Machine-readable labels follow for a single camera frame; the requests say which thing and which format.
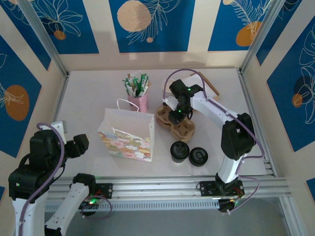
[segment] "pink cup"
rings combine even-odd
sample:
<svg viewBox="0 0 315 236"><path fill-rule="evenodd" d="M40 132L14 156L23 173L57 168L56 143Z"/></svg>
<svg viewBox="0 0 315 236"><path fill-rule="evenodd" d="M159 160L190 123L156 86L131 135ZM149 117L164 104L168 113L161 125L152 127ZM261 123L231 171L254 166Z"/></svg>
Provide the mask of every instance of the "pink cup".
<svg viewBox="0 0 315 236"><path fill-rule="evenodd" d="M130 97L128 95L128 101L132 102L133 104L135 104L136 106L139 107L139 112L147 112L149 109L149 103L148 103L148 93L146 93L145 95L143 95L142 97ZM138 108L131 105L131 110L132 111L137 111Z"/></svg>

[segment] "black cup lid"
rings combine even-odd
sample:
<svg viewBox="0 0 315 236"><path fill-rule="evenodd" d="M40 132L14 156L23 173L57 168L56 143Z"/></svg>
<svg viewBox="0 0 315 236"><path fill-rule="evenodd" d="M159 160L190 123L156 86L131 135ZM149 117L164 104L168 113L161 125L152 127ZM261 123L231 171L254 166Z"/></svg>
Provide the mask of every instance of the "black cup lid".
<svg viewBox="0 0 315 236"><path fill-rule="evenodd" d="M201 147L195 147L189 154L189 161L194 166L203 166L208 160L208 153Z"/></svg>
<svg viewBox="0 0 315 236"><path fill-rule="evenodd" d="M171 146L171 155L176 159L185 159L189 155L189 147L182 141L177 141Z"/></svg>

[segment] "paper gift bag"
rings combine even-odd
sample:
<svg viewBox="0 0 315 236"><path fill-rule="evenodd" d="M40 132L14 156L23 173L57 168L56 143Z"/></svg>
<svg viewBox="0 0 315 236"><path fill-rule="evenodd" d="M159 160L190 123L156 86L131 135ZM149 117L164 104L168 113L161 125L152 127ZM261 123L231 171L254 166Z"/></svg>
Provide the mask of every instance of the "paper gift bag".
<svg viewBox="0 0 315 236"><path fill-rule="evenodd" d="M153 114L106 108L97 132L112 156L152 161Z"/></svg>

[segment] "wire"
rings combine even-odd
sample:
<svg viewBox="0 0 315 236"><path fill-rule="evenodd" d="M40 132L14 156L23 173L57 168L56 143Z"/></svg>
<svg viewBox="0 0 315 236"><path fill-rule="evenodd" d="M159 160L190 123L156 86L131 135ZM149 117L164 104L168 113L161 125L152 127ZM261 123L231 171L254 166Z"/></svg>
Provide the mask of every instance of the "wire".
<svg viewBox="0 0 315 236"><path fill-rule="evenodd" d="M59 179L60 176L63 175L63 173L64 173L64 167L63 167L63 171L61 172L61 174L60 174L57 178L55 178L55 179L51 182L51 184L53 184L57 179Z"/></svg>
<svg viewBox="0 0 315 236"><path fill-rule="evenodd" d="M49 183L50 181L53 179L53 177L55 176L55 174L57 173L58 169L60 168L60 166L63 164L63 158L64 158L64 142L63 142L63 139L61 137L61 135L58 133L58 131L53 127L51 126L50 124L46 124L46 123L38 123L37 124L37 128L38 129L42 129L41 126L47 126L48 128L50 128L55 134L56 136L58 137L58 140L59 140L59 143L60 143L60 146L61 146L61 152L60 152L60 159L59 159L59 162L55 168L55 170L52 172L52 174L48 177L48 179L26 200L23 208L22 208L22 211L21 211L21 215L20 215L20 226L19 226L19 236L22 236L22 233L23 233L23 223L24 223L24 216L25 216L25 213L26 213L26 209L29 205L29 203L37 196L37 194L39 194Z"/></svg>
<svg viewBox="0 0 315 236"><path fill-rule="evenodd" d="M242 161L240 161L239 165L237 166L236 168L236 172L235 172L235 175L236 176L239 176L238 175L238 172L240 171L240 168L241 168L241 165L242 163L247 160L247 159L250 159L250 158L264 158L265 156L265 151L260 143L260 141L258 140L258 138L250 131L250 129L248 129L246 127L246 125L244 125L239 119L237 119L235 116L233 116L232 114L230 114L230 112L228 112L228 110L224 109L219 103L216 103L214 101L212 101L211 99L208 99L208 96L207 96L207 93L206 93L206 89L205 89L205 81L203 79L203 76L200 74L200 72L196 71L196 70L193 70L193 69L178 69L176 71L174 71L173 73L171 73L166 81L165 81L165 84L164 84L164 91L163 91L163 99L165 99L165 91L166 91L166 84L167 84L167 81L171 78L172 75L174 75L175 73L177 72L180 72L180 71L192 71L194 72L195 74L199 75L201 81L202 81L202 88L203 88L203 95L205 96L206 100L208 102L210 102L212 105L214 105L215 107L219 108L221 111L223 111L224 113L226 113L229 117L231 117L233 120L235 120L237 123L239 123L249 134L250 136L254 139L254 141L257 143L257 145L259 146L260 148L260 151L261 151L261 155L260 156L246 156L242 159ZM247 178L247 179L252 179L252 180L255 180L257 181L257 188L253 191L252 194L249 195L249 197L244 201L242 202L237 208L234 208L233 210L229 211L228 214L230 214L231 212L233 212L234 210L238 209L240 206L242 206L244 203L246 203L254 194L255 192L257 192L257 190L259 189L259 180L257 180L256 178L253 178L253 177L248 177L248 176L239 176L239 177L243 177L243 178Z"/></svg>
<svg viewBox="0 0 315 236"><path fill-rule="evenodd" d="M83 214L83 209L88 207L88 206L90 206L90 204L86 204L85 206L83 206L81 208L81 211L80 211L80 213L82 215L82 218L88 219L88 220L105 220L105 219L109 218L111 216L111 214L113 213L113 205L111 204L111 202L107 198L105 198L103 196L99 196L99 195L93 195L93 196L87 197L85 200L89 200L89 199L93 199L93 198L99 198L99 199L105 200L109 204L110 211L107 213L106 216L103 216L103 217L100 217L100 218L91 218L91 217L88 217L88 216Z"/></svg>

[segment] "white table surface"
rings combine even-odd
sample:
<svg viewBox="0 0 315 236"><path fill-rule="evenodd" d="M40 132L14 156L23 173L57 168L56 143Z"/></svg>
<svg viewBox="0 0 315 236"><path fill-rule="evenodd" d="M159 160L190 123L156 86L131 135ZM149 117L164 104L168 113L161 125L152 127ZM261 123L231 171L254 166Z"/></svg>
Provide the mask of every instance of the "white table surface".
<svg viewBox="0 0 315 236"><path fill-rule="evenodd" d="M152 85L149 88L149 113L155 114L162 104L161 83L174 69L145 70ZM199 69L220 93L219 102L238 112L248 113L243 91L236 69ZM67 140L78 134L87 134L89 149L84 155L69 159L63 177L73 177L78 173L92 174L97 177L173 177L173 176L214 176L220 169L223 152L220 147L221 129L200 112L194 112L192 121L196 125L189 148L202 147L209 155L208 162L202 167L190 164L188 158L182 164L175 164L170 156L170 146L175 138L169 130L155 123L155 144L152 162L137 161L109 155L97 129L104 118L105 108L116 108L116 99L126 99L123 85L128 73L134 71L72 71L61 105L58 120L67 122ZM172 79L181 79L191 72L183 71L173 75ZM130 109L122 104L121 109ZM251 154L260 154L257 145ZM246 161L241 169L242 175L265 175L263 160Z"/></svg>

